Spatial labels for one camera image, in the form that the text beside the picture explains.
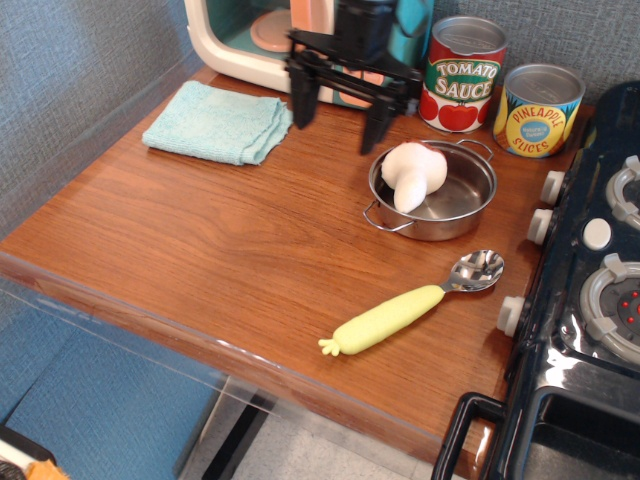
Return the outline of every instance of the pot handle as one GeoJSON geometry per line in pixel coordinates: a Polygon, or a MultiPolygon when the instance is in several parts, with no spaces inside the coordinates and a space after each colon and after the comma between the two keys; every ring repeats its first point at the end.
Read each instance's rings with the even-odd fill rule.
{"type": "Polygon", "coordinates": [[[453,470],[467,438],[471,422],[476,418],[487,420],[499,426],[505,418],[506,407],[502,402],[481,393],[465,393],[458,401],[458,406],[451,419],[447,436],[442,442],[438,459],[433,466],[431,480],[450,480],[453,470]]]}
{"type": "Polygon", "coordinates": [[[484,143],[479,142],[478,140],[472,140],[470,138],[463,138],[462,140],[460,140],[457,145],[460,145],[464,142],[469,142],[469,143],[475,143],[476,145],[480,145],[481,147],[483,147],[485,150],[487,150],[487,152],[489,152],[489,157],[485,158],[485,160],[487,162],[490,162],[493,159],[493,150],[491,150],[489,147],[487,147],[484,143]]]}
{"type": "Polygon", "coordinates": [[[378,200],[374,200],[373,202],[371,202],[371,205],[369,205],[367,208],[364,209],[364,212],[362,212],[362,214],[364,215],[364,218],[367,219],[367,222],[369,222],[371,225],[373,225],[376,228],[379,228],[380,230],[384,230],[385,232],[398,232],[400,230],[402,230],[403,228],[406,228],[408,226],[413,225],[414,223],[416,223],[415,220],[411,220],[410,222],[407,223],[403,223],[402,225],[398,226],[398,227],[394,227],[394,228],[389,228],[389,227],[385,227],[384,225],[380,225],[376,222],[374,222],[373,220],[371,220],[371,218],[369,218],[369,210],[371,210],[371,208],[373,208],[373,206],[375,204],[380,205],[380,202],[378,200]]]}

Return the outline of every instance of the black handle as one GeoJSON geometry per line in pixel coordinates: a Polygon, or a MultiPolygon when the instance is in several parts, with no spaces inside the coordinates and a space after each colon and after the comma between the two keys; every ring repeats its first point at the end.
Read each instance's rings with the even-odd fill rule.
{"type": "Polygon", "coordinates": [[[481,418],[498,424],[504,419],[505,409],[503,403],[481,393],[469,392],[460,397],[438,460],[433,467],[431,480],[451,479],[473,420],[481,418]]]}

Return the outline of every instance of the tin can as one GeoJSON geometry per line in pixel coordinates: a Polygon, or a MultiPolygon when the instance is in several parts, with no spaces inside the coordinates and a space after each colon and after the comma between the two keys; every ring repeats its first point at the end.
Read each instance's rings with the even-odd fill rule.
{"type": "Polygon", "coordinates": [[[508,152],[542,158],[559,152],[571,133],[584,82],[570,69],[531,64],[506,76],[493,138],[508,152]]]}
{"type": "Polygon", "coordinates": [[[477,17],[448,17],[431,33],[420,116],[434,128],[470,132],[487,118],[507,51],[507,35],[477,17]]]}

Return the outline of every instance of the yellow spoon handle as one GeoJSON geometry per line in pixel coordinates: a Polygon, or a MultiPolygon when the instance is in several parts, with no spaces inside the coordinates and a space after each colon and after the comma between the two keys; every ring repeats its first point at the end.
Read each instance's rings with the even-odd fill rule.
{"type": "Polygon", "coordinates": [[[333,332],[333,338],[322,339],[322,353],[334,357],[340,353],[355,355],[410,325],[444,297],[439,285],[427,285],[381,303],[352,318],[333,332]]]}

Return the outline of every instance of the metal spoon bowl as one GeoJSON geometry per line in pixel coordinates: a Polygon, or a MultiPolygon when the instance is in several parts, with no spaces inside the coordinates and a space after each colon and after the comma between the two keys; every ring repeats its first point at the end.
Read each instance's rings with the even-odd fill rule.
{"type": "Polygon", "coordinates": [[[504,259],[497,252],[478,250],[458,260],[440,287],[445,292],[479,292],[494,285],[503,270],[504,259]]]}
{"type": "Polygon", "coordinates": [[[321,339],[322,353],[355,355],[383,341],[435,307],[445,293],[478,292],[494,285],[504,270],[504,260],[493,250],[478,250],[462,257],[442,285],[427,285],[381,303],[352,318],[321,339]]]}

